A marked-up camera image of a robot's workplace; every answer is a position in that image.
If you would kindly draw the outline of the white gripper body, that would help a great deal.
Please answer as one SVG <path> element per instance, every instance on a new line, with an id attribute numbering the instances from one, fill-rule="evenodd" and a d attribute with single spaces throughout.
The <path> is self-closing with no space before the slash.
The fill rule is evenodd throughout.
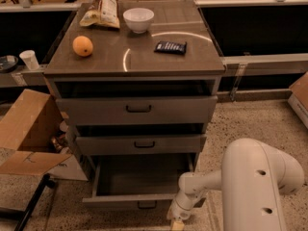
<path id="1" fill-rule="evenodd" d="M 167 219 L 184 221 L 190 218 L 192 210 L 201 201 L 203 192 L 185 193 L 180 190 L 171 201 L 167 211 Z"/>

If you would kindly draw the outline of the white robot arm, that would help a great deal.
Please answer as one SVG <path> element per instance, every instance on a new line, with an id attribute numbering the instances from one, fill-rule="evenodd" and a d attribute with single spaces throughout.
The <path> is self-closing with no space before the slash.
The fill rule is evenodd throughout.
<path id="1" fill-rule="evenodd" d="M 224 231 L 287 231 L 280 196 L 298 192 L 303 183 L 303 168 L 291 155 L 254 139 L 232 141 L 220 170 L 180 176 L 167 214 L 170 231 L 184 230 L 209 190 L 222 193 Z"/>

